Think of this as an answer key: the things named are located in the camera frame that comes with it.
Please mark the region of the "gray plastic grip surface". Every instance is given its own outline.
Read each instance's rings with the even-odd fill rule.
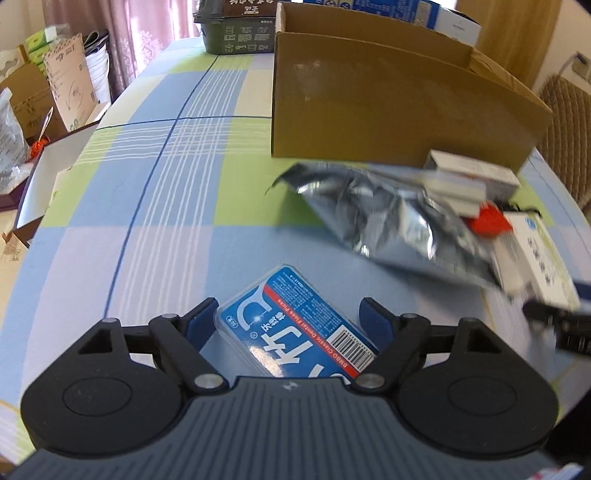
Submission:
[[[9,480],[525,480],[542,453],[476,461],[407,432],[381,398],[340,379],[241,378],[199,397],[167,435],[131,453],[69,459],[41,450]]]

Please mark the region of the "plastic bag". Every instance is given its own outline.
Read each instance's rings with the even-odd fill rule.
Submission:
[[[29,155],[21,126],[10,105],[11,97],[8,88],[0,92],[0,195],[10,193],[22,181],[21,166]]]

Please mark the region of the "stacked boxes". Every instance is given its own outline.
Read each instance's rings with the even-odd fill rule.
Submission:
[[[304,2],[396,18],[435,30],[472,47],[476,45],[480,33],[480,25],[474,20],[459,12],[443,8],[431,0],[304,0]]]

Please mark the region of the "open cardboard box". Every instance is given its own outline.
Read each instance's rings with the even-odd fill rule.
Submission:
[[[277,6],[272,154],[422,167],[431,149],[519,170],[551,110],[474,48],[392,18]]]
[[[56,182],[60,175],[64,175],[63,172],[74,165],[98,124],[95,122],[80,128],[50,142],[41,150],[25,185],[17,217],[7,240],[10,235],[16,235],[28,247],[58,189]]]

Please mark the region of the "blue tablecloth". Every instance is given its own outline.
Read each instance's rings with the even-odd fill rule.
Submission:
[[[65,179],[21,268],[0,332],[0,453],[31,445],[20,397],[105,316],[141,325],[229,300],[291,264],[345,316],[371,296],[394,313],[453,325],[479,317],[551,382],[562,413],[591,386],[587,360],[532,336],[501,293],[388,270],[342,248],[297,196],[268,193],[294,160],[271,158],[272,55],[216,57],[187,39],[161,53],[115,102]],[[591,280],[591,228],[534,152],[516,200],[537,206],[576,280]],[[244,373],[215,335],[204,356]]]

